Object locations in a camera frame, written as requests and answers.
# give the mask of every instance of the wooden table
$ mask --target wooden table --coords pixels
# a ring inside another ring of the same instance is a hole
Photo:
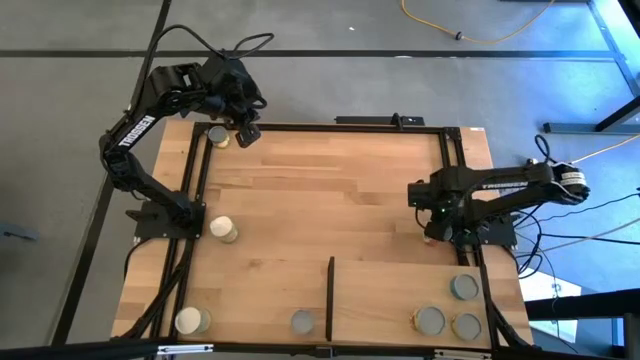
[[[153,176],[171,189],[180,187],[192,129],[189,121],[167,122]],[[484,130],[461,132],[467,165],[492,167]],[[460,301],[448,289],[456,274],[480,282],[478,268],[457,266],[448,243],[425,243],[407,206],[407,183],[441,167],[437,136],[424,134],[265,131],[247,149],[234,141],[214,149],[205,229],[185,298],[185,306],[208,309],[212,324],[184,339],[326,344],[327,263],[333,256],[332,343],[490,348],[482,297]],[[197,170],[191,189],[196,179]],[[208,231],[208,223],[221,215],[236,223],[236,243],[218,242]],[[156,295],[166,249],[167,240],[152,240],[131,257],[114,336],[128,330]],[[513,260],[499,247],[483,251],[494,302],[532,342]],[[448,324],[439,336],[423,336],[412,329],[410,316],[426,305],[438,306],[448,320],[473,313],[485,331],[465,342]],[[168,333],[171,309],[162,334]],[[290,317],[299,309],[316,319],[306,336],[290,330]]]

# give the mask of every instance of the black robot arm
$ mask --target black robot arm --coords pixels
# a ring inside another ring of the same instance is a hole
[[[489,201],[471,198],[478,190],[511,188],[521,190]],[[442,241],[478,234],[513,211],[546,202],[576,205],[589,195],[584,174],[565,163],[489,170],[449,167],[431,174],[429,183],[418,181],[407,190],[409,206],[431,211],[425,236]]]
[[[147,174],[131,148],[165,116],[190,111],[222,117],[238,129],[241,147],[260,137],[253,123],[266,106],[258,87],[239,59],[214,56],[198,63],[160,66],[142,86],[139,101],[100,138],[100,157],[115,188],[136,191],[166,211],[172,225],[186,228],[194,218],[187,195],[171,191]]]

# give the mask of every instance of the cup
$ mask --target cup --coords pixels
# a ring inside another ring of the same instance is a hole
[[[238,229],[228,216],[219,216],[213,219],[209,224],[209,229],[211,229],[213,237],[226,244],[236,241],[238,237]]]
[[[413,328],[423,335],[439,335],[445,327],[446,320],[442,310],[435,306],[417,309],[411,316]]]
[[[211,315],[207,310],[186,307],[176,316],[175,327],[182,335],[193,335],[206,331],[211,323]]]
[[[229,133],[227,132],[227,129],[222,126],[212,127],[209,129],[207,136],[213,143],[213,146],[217,148],[224,149],[229,145]]]

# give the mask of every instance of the paper cup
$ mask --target paper cup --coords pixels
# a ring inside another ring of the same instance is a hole
[[[313,330],[315,318],[308,310],[298,310],[291,317],[291,330],[296,335],[307,335]]]
[[[475,340],[482,333],[480,319],[469,313],[458,314],[453,318],[451,329],[464,341]]]
[[[229,133],[222,126],[214,126],[207,133],[209,140],[217,148],[226,148],[229,145]]]
[[[471,300],[480,292],[476,279],[468,274],[458,275],[451,279],[449,287],[453,296],[460,300]]]
[[[439,335],[446,325],[444,314],[435,306],[423,307],[411,316],[413,328],[423,335]]]
[[[182,335],[198,334],[206,331],[211,323],[211,315],[207,310],[187,307],[176,316],[175,327]]]
[[[213,237],[226,244],[236,241],[238,237],[238,229],[227,216],[220,216],[213,219],[209,224],[209,229],[211,229]]]

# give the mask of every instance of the concrete floor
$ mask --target concrete floor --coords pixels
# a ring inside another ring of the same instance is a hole
[[[487,39],[512,31],[543,6],[494,0],[407,3],[416,15]],[[607,0],[599,6],[603,15],[616,13],[615,7],[604,11],[611,7]],[[159,8],[155,0],[68,0],[55,5],[5,0],[0,3],[0,49],[141,49]],[[271,49],[607,49],[587,6],[580,4],[555,5],[529,30],[489,48],[455,42],[410,21],[395,1],[386,0],[174,0],[167,20],[172,23],[191,26],[214,46],[226,48],[244,36],[273,31],[277,38]],[[616,31],[632,39],[624,44],[635,41],[624,28]],[[197,46],[176,33],[168,35],[161,48]],[[633,70],[638,55],[625,55]],[[163,59],[157,64],[192,60]],[[331,122],[337,115],[397,111],[424,116],[432,125],[482,126],[496,166],[540,157],[533,136],[542,123],[599,121],[632,98],[616,64],[608,60],[271,58],[245,63],[270,104],[264,121]],[[0,239],[0,348],[42,345],[49,339],[103,176],[97,140],[128,104],[139,66],[140,59],[0,59],[5,89],[0,97],[0,152],[5,155],[0,161],[0,220],[41,233],[35,243]],[[161,132],[162,125],[156,126],[136,147],[149,170]],[[547,138],[555,158],[570,160],[624,137]],[[592,188],[583,207],[640,186],[638,158],[640,141],[581,163]],[[70,341],[109,336],[134,228],[124,210],[135,206],[127,194],[114,195]],[[638,199],[630,199],[549,221],[544,228],[593,235],[637,217],[637,209]],[[569,210],[576,209],[545,205],[539,217]],[[611,237],[637,240],[638,229]],[[533,230],[523,234],[535,235]],[[558,240],[545,240],[546,246],[555,243]],[[549,256],[559,277],[611,291],[640,287],[634,264],[639,250],[585,242]],[[549,273],[546,264],[543,269]]]

